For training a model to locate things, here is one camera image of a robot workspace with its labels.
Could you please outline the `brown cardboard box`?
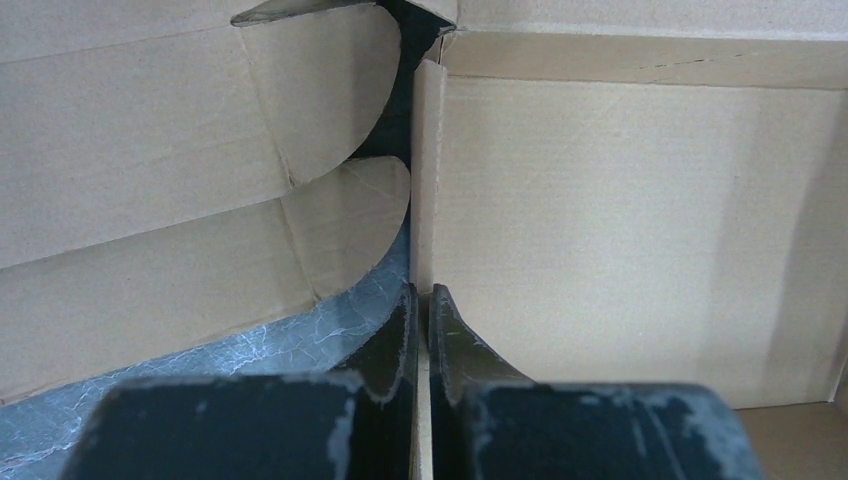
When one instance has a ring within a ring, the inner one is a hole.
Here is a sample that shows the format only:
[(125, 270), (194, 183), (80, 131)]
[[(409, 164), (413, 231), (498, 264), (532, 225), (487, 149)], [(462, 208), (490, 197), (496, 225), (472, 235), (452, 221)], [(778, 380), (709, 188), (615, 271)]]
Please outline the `brown cardboard box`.
[(544, 383), (685, 383), (847, 475), (847, 5), (453, 1), (412, 275)]

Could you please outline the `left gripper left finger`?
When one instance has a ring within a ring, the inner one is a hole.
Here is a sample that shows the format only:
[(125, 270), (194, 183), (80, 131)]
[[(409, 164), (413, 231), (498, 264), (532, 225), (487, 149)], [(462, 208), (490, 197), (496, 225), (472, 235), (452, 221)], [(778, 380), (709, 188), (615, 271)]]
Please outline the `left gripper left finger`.
[(64, 479), (406, 479), (418, 296), (322, 373), (142, 377), (110, 390)]

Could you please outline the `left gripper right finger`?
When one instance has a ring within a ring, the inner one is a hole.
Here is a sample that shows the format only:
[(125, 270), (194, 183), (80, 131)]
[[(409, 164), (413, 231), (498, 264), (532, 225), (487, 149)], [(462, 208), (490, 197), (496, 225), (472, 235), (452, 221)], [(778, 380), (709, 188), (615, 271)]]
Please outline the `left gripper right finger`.
[(759, 479), (749, 438), (713, 391), (685, 383), (544, 383), (429, 300), (437, 479)]

